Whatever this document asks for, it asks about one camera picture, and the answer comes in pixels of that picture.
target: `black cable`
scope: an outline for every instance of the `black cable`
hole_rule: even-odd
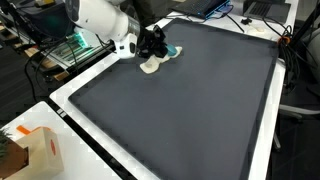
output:
[[[279,24],[283,29],[283,33],[279,33],[278,31],[276,31],[274,28],[272,28],[269,23],[266,22],[265,19],[269,19],[277,24]],[[292,91],[294,91],[294,89],[297,86],[297,81],[300,77],[300,65],[298,62],[298,59],[300,59],[301,57],[295,52],[293,51],[293,49],[288,45],[288,39],[292,38],[292,34],[293,34],[293,28],[292,26],[287,26],[285,27],[283,24],[281,24],[280,22],[270,18],[270,17],[263,17],[262,18],[263,22],[272,30],[274,31],[276,34],[279,35],[279,41],[278,41],[278,47],[279,47],[279,51],[280,51],[280,57],[285,61],[285,65],[286,65],[286,79],[287,79],[287,83],[286,83],[286,89],[287,92],[285,92],[285,94],[289,94]]]
[[[22,42],[22,40],[21,40],[21,36],[20,36],[20,31],[19,31],[19,29],[18,29],[18,25],[17,25],[17,21],[13,18],[13,24],[14,24],[14,27],[16,28],[16,30],[17,30],[17,35],[18,35],[18,38],[19,38],[19,42],[21,43],[21,44],[23,44],[23,42]]]
[[[232,22],[234,22],[234,23],[238,26],[238,28],[244,33],[244,30],[241,28],[241,26],[240,26],[232,17],[230,17],[228,14],[226,14],[226,16],[227,16]]]
[[[233,10],[233,8],[234,8],[233,5],[228,5],[227,7],[231,7],[231,9],[230,9],[228,12],[218,11],[218,12],[222,12],[222,13],[223,13],[220,18],[223,18],[223,17],[225,17],[226,15],[228,15],[228,14]]]
[[[312,20],[312,25],[311,25],[311,32],[310,32],[310,36],[309,36],[309,40],[308,40],[308,44],[311,42],[311,38],[312,38],[312,33],[313,33],[313,28],[314,28],[314,22],[316,21],[316,15],[317,15],[317,10],[318,10],[318,4],[319,4],[319,0],[317,0],[317,4],[313,13],[313,20]]]
[[[108,49],[108,48],[106,47],[108,44],[104,43],[104,42],[101,40],[101,38],[99,37],[99,35],[96,34],[96,36],[97,36],[97,38],[98,38],[98,40],[99,40],[99,42],[100,42],[100,45],[102,46],[103,49],[107,50],[107,51],[110,52],[110,53],[117,54],[117,53],[115,53],[114,51],[111,51],[110,49]]]
[[[45,92],[47,92],[47,91],[42,88],[42,86],[40,85],[40,83],[39,83],[39,81],[38,81],[38,72],[39,72],[40,66],[42,65],[42,62],[43,62],[54,50],[56,50],[57,47],[59,47],[59,45],[60,45],[60,43],[57,44],[57,45],[55,45],[55,46],[53,46],[52,49],[39,61],[39,64],[38,64],[38,66],[37,66],[37,68],[36,68],[36,74],[35,74],[36,83],[37,83],[37,85],[40,87],[40,89],[43,90],[43,91],[45,91]]]
[[[72,52],[72,56],[73,56],[73,59],[74,59],[74,64],[75,64],[75,67],[76,67],[77,75],[79,75],[78,61],[77,61],[76,55],[74,54],[74,51],[71,48],[71,46],[69,45],[69,43],[67,42],[66,44],[69,46],[69,48],[70,48],[70,50]]]
[[[315,64],[314,68],[318,68],[319,65],[318,65],[317,61],[315,60],[314,56],[312,55],[312,53],[310,52],[309,48],[304,44],[303,41],[301,41],[301,44],[304,46],[304,48],[306,49],[307,53],[310,55],[311,59],[313,60],[313,62]]]
[[[284,30],[285,30],[284,33],[281,35],[279,32],[277,32],[275,29],[273,29],[273,28],[265,21],[265,18],[270,19],[270,20],[274,21],[275,23],[279,24],[280,26],[282,26],[282,27],[284,28]],[[292,32],[292,27],[291,27],[291,26],[284,27],[280,22],[278,22],[278,21],[276,21],[276,20],[274,20],[274,19],[272,19],[272,18],[270,18],[270,17],[265,17],[265,18],[262,18],[262,20],[264,21],[264,23],[265,23],[272,31],[274,31],[275,33],[277,33],[280,37],[282,37],[282,36],[290,36],[290,37],[292,37],[292,36],[293,36],[293,35],[292,35],[293,32]],[[302,45],[305,47],[307,53],[309,53],[309,55],[311,55],[309,49],[307,48],[307,46],[306,46],[303,42],[302,42]],[[288,49],[289,49],[292,53],[294,53],[294,54],[296,55],[296,57],[297,57],[298,59],[300,59],[302,62],[306,63],[307,65],[309,65],[309,66],[312,67],[312,68],[318,68],[318,63],[317,63],[317,61],[315,60],[315,58],[314,58],[312,55],[311,55],[311,58],[312,58],[313,62],[315,63],[315,65],[310,64],[308,61],[306,61],[304,58],[302,58],[296,51],[294,51],[294,50],[292,49],[292,47],[290,47],[290,46],[287,46],[287,47],[288,47]]]
[[[32,92],[32,97],[33,97],[33,100],[35,101],[35,103],[37,103],[37,98],[36,98],[36,93],[35,93],[35,90],[34,90],[34,85],[32,83],[32,80],[28,74],[28,64],[31,62],[31,60],[33,59],[33,57],[35,56],[36,54],[34,54],[33,56],[31,56],[28,61],[26,62],[26,64],[24,65],[24,73],[25,75],[27,76],[27,79],[29,81],[29,84],[31,86],[31,92]]]

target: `white tabletop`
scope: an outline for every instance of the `white tabletop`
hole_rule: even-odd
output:
[[[46,126],[57,134],[64,171],[52,180],[121,179],[45,102],[38,103],[4,127],[13,140],[24,136],[16,130],[19,125],[29,130]]]
[[[287,25],[294,26],[295,16],[298,7],[298,0],[287,0],[287,3],[291,3],[291,10],[288,16]],[[241,14],[242,5],[240,2],[234,2],[234,11],[230,14],[239,24],[241,19],[244,19]],[[162,19],[157,24],[160,27],[165,26],[171,20]],[[214,26],[222,29],[227,29],[234,32],[242,33],[239,28],[227,17],[218,20],[209,20],[204,24]],[[271,23],[279,32],[283,32],[281,26]],[[262,22],[253,20],[253,27],[264,28],[264,33],[252,33],[253,27],[241,25],[248,35],[269,39],[276,41],[279,37]],[[116,158],[127,170],[129,170],[138,179],[158,179],[152,172],[138,162],[133,156],[127,153],[122,147],[120,147],[115,141],[113,141],[108,135],[100,130],[95,124],[93,124],[86,116],[84,116],[75,106],[69,101],[68,97],[73,94],[76,90],[81,88],[87,82],[91,81],[94,77],[99,75],[105,69],[110,67],[116,61],[118,57],[111,54],[94,66],[74,78],[69,83],[55,91],[50,95],[50,98],[58,104],[65,112],[74,119],[81,127],[85,129],[98,143],[101,144],[106,151],[108,151],[114,158]],[[249,179],[250,180],[263,180],[266,177],[266,172],[269,163],[269,154],[271,152],[272,139],[276,124],[276,118],[278,113],[278,107],[280,103],[280,97],[282,92],[283,80],[285,76],[285,67],[282,61],[278,60],[276,63],[275,71],[270,85],[269,94],[266,101],[264,115],[260,126],[258,140],[253,155],[251,170]]]

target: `white table frame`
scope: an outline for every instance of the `white table frame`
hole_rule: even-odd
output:
[[[294,26],[299,0],[287,0],[286,2],[291,3],[291,10],[289,12],[286,25]],[[234,2],[234,11],[230,14],[230,16],[238,23],[240,23],[241,19],[244,19],[244,17],[241,16],[241,12],[241,3]],[[169,16],[173,15],[179,15],[179,13],[173,12]],[[163,27],[170,21],[170,19],[162,19],[157,24],[160,27]],[[208,20],[204,24],[242,33],[239,28],[228,18]],[[280,25],[277,25],[275,23],[270,24],[277,31],[283,32],[283,29]],[[256,36],[272,41],[277,41],[277,39],[279,38],[276,33],[268,29],[264,22],[259,20],[253,20],[252,26],[241,25],[241,27],[245,30],[245,34],[247,35]],[[253,31],[253,29],[255,29],[254,27],[263,28],[265,31],[264,33],[256,33]],[[74,119],[75,122],[78,123],[87,133],[89,133],[98,143],[100,143],[106,151],[108,151],[115,159],[117,159],[136,178],[142,180],[158,179],[157,176],[150,172],[133,156],[127,153],[122,147],[120,147],[119,144],[117,144],[108,135],[106,135],[101,129],[99,129],[94,123],[92,123],[85,115],[83,115],[75,106],[73,106],[68,101],[68,97],[71,94],[73,94],[87,82],[98,76],[101,72],[110,67],[116,61],[118,61],[118,57],[114,54],[105,57],[94,66],[74,78],[72,81],[52,93],[50,95],[50,98],[56,104],[58,104],[72,119]],[[270,90],[260,125],[260,131],[253,154],[249,180],[263,180],[266,178],[284,76],[285,66],[283,65],[283,62],[281,60],[278,60],[273,73]]]

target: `green light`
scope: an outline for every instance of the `green light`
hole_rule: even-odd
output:
[[[82,33],[77,33],[77,34],[74,35],[74,37],[78,40],[78,43],[82,48],[88,48],[89,47],[88,43],[83,38]]]

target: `floor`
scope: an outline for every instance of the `floor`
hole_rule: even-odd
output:
[[[30,84],[24,74],[24,65],[27,57],[16,54],[10,47],[4,46],[0,50],[0,126],[23,113],[35,102],[33,101]],[[44,83],[38,75],[40,86],[36,85],[34,70],[28,66],[28,72],[33,84],[37,99],[47,101],[48,96],[63,83]]]
[[[297,19],[305,20],[312,11],[313,1],[300,1]],[[154,5],[158,14],[163,15],[161,6]],[[17,115],[33,106],[30,85],[23,72],[26,57],[14,53],[8,47],[0,50],[0,127]],[[32,79],[35,73],[28,68]],[[308,67],[302,65],[302,76],[299,86],[288,96],[283,96],[283,104],[304,108],[319,109],[319,99],[311,94],[307,87],[314,84]],[[39,100],[48,100],[48,95],[63,85],[63,82],[44,83],[39,76],[40,85],[44,91],[35,86]],[[272,180],[320,180],[320,117],[305,117],[303,123],[294,119],[280,116],[280,153],[273,152],[271,158]]]

